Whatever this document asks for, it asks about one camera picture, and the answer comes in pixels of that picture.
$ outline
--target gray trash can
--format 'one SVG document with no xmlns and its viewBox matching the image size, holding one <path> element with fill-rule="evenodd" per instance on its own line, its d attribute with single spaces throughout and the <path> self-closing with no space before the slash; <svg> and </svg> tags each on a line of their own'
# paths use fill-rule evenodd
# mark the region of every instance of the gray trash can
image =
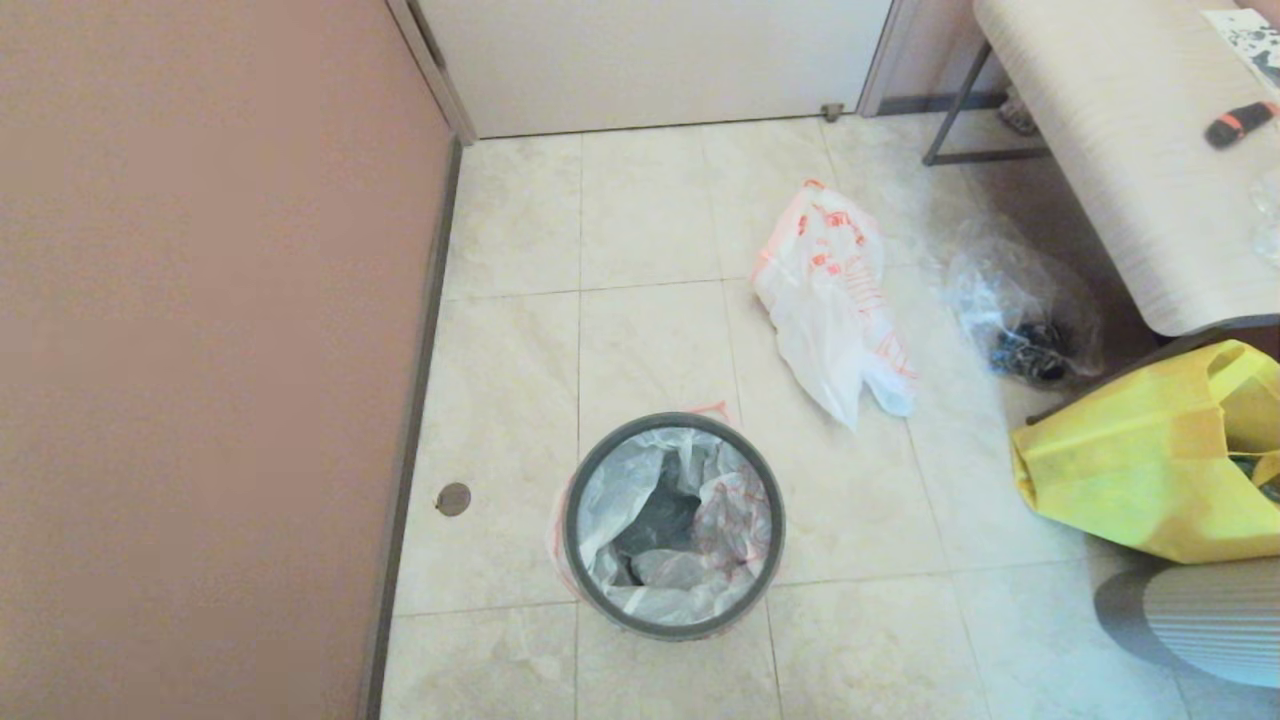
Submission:
<svg viewBox="0 0 1280 720">
<path fill-rule="evenodd" d="M 602 439 L 566 491 L 553 552 L 577 593 L 662 641 L 718 634 L 777 573 L 782 497 L 764 457 L 703 415 L 663 413 Z"/>
</svg>

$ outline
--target white plastic bag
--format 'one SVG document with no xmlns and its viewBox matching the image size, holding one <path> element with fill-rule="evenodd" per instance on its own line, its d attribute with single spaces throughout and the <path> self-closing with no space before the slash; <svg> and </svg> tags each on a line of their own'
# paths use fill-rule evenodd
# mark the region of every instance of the white plastic bag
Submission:
<svg viewBox="0 0 1280 720">
<path fill-rule="evenodd" d="M 906 416 L 915 405 L 916 374 L 879 290 L 883 266 L 876 220 L 809 181 L 751 274 L 800 387 L 850 429 L 863 382 L 886 413 Z"/>
</svg>

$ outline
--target floor tile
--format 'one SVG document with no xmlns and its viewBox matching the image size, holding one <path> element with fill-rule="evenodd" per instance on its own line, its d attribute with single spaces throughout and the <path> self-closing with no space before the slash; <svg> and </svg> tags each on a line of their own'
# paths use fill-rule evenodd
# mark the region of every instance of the floor tile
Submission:
<svg viewBox="0 0 1280 720">
<path fill-rule="evenodd" d="M 1280 691 L 1229 683 L 1208 674 L 1179 673 L 1190 720 L 1276 720 Z"/>
<path fill-rule="evenodd" d="M 835 186 L 818 118 L 703 126 L 721 270 L 746 277 L 806 179 Z"/>
<path fill-rule="evenodd" d="M 719 281 L 582 293 L 581 445 L 618 425 L 726 401 L 737 387 Z"/>
<path fill-rule="evenodd" d="M 777 719 L 764 605 L 722 635 L 669 643 L 628 633 L 579 606 L 579 720 Z"/>
<path fill-rule="evenodd" d="M 462 154 L 444 297 L 577 290 L 582 138 L 483 140 Z"/>
<path fill-rule="evenodd" d="M 1009 428 L 1052 406 L 1059 396 L 1012 379 L 998 380 L 937 296 L 934 283 L 915 268 L 891 268 L 884 274 L 899 337 L 920 374 L 908 427 L 951 566 L 992 568 L 1111 552 L 1110 543 L 1037 515 L 1018 493 Z"/>
<path fill-rule="evenodd" d="M 575 603 L 396 618 L 381 717 L 572 717 L 575 623 Z"/>
<path fill-rule="evenodd" d="M 442 307 L 396 614 L 572 598 L 543 537 L 576 466 L 577 310 L 577 293 Z M 453 482 L 471 507 L 445 518 Z"/>
<path fill-rule="evenodd" d="M 786 717 L 987 717 L 946 577 L 776 588 L 769 618 Z"/>
<path fill-rule="evenodd" d="M 1093 589 L 1124 568 L 1108 557 L 955 575 L 995 720 L 1187 717 L 1172 673 L 1098 625 Z"/>
<path fill-rule="evenodd" d="M 844 117 L 822 126 L 837 187 L 878 220 L 888 265 L 920 261 L 982 208 L 960 167 L 920 163 L 931 128 L 927 115 Z"/>
<path fill-rule="evenodd" d="M 582 138 L 582 287 L 719 277 L 699 128 Z"/>
<path fill-rule="evenodd" d="M 787 544 L 778 583 L 946 568 L 906 423 L 864 389 L 858 430 L 832 419 L 778 355 L 746 281 L 724 281 L 748 439 L 782 488 Z"/>
</svg>

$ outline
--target orange and black object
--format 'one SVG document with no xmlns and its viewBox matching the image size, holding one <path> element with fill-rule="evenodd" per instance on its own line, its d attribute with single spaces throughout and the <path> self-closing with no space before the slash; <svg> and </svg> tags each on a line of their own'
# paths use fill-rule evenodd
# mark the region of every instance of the orange and black object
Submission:
<svg viewBox="0 0 1280 720">
<path fill-rule="evenodd" d="M 1204 140 L 1219 150 L 1234 145 L 1245 135 L 1267 124 L 1271 118 L 1280 115 L 1280 105 L 1275 102 L 1254 102 L 1244 108 L 1236 108 L 1213 120 L 1204 131 Z"/>
</svg>

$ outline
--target yellow tote bag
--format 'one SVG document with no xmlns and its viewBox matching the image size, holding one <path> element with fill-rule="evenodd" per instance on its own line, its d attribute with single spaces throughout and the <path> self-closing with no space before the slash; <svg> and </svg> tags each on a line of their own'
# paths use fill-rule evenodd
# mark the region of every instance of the yellow tote bag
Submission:
<svg viewBox="0 0 1280 720">
<path fill-rule="evenodd" d="M 1012 441 L 1046 518 L 1178 562 L 1280 555 L 1260 489 L 1280 477 L 1280 365 L 1243 342 L 1134 370 Z M 1256 459 L 1253 477 L 1229 455 Z"/>
</svg>

